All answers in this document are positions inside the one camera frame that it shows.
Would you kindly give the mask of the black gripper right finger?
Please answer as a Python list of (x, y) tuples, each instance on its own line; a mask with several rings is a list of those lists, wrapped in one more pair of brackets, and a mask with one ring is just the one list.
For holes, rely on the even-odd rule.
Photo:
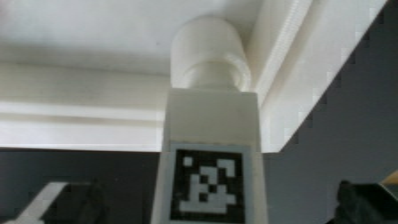
[(331, 224), (398, 224), (398, 184), (343, 180)]

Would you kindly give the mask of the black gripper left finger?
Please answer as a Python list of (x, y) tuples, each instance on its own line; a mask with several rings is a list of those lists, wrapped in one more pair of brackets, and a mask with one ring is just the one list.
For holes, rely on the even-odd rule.
[(103, 189), (96, 182), (50, 182), (11, 224), (108, 224)]

